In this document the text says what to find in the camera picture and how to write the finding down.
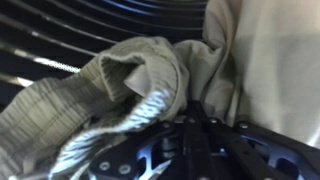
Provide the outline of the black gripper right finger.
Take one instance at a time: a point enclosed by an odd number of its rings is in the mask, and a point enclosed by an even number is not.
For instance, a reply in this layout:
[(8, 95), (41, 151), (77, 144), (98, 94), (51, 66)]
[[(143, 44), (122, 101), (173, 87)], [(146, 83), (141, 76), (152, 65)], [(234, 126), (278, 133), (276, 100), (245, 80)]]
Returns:
[(210, 180), (320, 180), (320, 150), (248, 121), (201, 120), (214, 150)]

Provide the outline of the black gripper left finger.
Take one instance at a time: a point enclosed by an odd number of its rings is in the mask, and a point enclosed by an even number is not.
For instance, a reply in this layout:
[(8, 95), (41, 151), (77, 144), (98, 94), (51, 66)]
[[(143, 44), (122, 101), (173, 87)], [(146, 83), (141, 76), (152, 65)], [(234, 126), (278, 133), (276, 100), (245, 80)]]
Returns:
[(158, 122), (99, 153), (89, 165), (90, 180), (184, 180), (181, 123)]

